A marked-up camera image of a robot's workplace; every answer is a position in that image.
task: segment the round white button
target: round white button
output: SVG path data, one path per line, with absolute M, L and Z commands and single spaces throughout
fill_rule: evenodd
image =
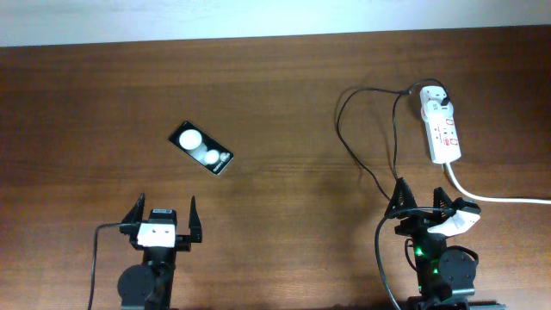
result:
M 205 164 L 216 164 L 220 158 L 220 152 L 216 150 L 210 150 L 205 154 Z
M 188 129 L 180 134 L 180 138 L 178 141 L 180 142 L 180 146 L 190 151 L 200 146 L 203 138 L 201 137 L 201 133 L 199 133 L 198 131 L 194 129 Z

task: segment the power plug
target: power plug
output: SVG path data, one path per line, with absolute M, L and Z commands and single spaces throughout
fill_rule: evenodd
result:
M 453 162 L 461 157 L 455 130 L 454 106 L 440 86 L 421 89 L 421 116 L 427 130 L 430 157 L 435 164 Z

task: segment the white button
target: white button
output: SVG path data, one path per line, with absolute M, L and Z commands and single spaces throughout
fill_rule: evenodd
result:
M 180 134 L 180 146 L 190 151 L 201 145 L 203 138 L 201 133 L 194 129 L 188 129 Z
M 210 150 L 205 154 L 205 164 L 216 164 L 220 158 L 220 152 L 216 150 Z

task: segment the wooden table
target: wooden table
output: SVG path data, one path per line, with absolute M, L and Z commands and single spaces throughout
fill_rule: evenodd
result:
M 146 192 L 186 213 L 204 242 L 181 253 L 180 309 L 313 309 L 388 303 L 374 255 L 386 199 L 334 129 L 357 85 L 400 90 L 441 79 L 455 104 L 462 185 L 491 196 L 549 197 L 551 28 L 336 34 L 0 50 L 0 307 L 85 308 L 96 226 Z M 392 192 L 393 96 L 362 93 L 344 113 L 351 147 Z M 397 108 L 398 172 L 419 205 L 442 186 L 417 93 Z M 215 177 L 168 142 L 191 120 L 235 152 Z M 551 304 L 551 207 L 480 204 L 452 243 L 480 254 L 474 300 Z M 417 295 L 404 238 L 383 227 L 397 298 Z M 116 309 L 121 272 L 141 261 L 100 234 L 95 309 Z

